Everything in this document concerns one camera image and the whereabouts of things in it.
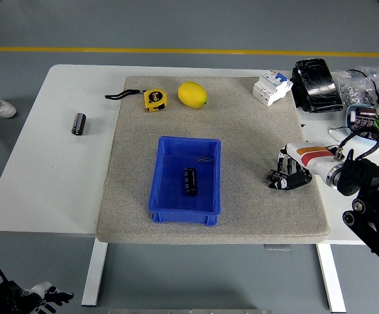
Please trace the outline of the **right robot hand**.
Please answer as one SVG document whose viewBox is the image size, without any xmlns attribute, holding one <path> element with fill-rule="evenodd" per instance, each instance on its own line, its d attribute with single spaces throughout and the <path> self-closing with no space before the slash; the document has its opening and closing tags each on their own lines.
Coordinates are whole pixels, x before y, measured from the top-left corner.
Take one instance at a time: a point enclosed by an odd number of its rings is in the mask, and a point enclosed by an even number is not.
<svg viewBox="0 0 379 314">
<path fill-rule="evenodd" d="M 326 147 L 306 142 L 288 143 L 278 154 L 277 169 L 269 171 L 269 188 L 293 190 L 310 183 L 315 175 L 334 188 L 342 165 Z"/>
</svg>

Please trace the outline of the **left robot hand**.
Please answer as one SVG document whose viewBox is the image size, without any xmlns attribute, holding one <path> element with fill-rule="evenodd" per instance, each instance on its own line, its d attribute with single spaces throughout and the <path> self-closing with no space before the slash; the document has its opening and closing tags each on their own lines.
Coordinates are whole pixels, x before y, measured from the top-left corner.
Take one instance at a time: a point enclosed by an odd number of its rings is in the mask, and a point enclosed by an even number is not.
<svg viewBox="0 0 379 314">
<path fill-rule="evenodd" d="M 46 304 L 56 304 L 58 306 L 68 304 L 74 298 L 73 293 L 62 292 L 48 281 L 35 285 L 31 291 L 37 293 Z"/>
</svg>

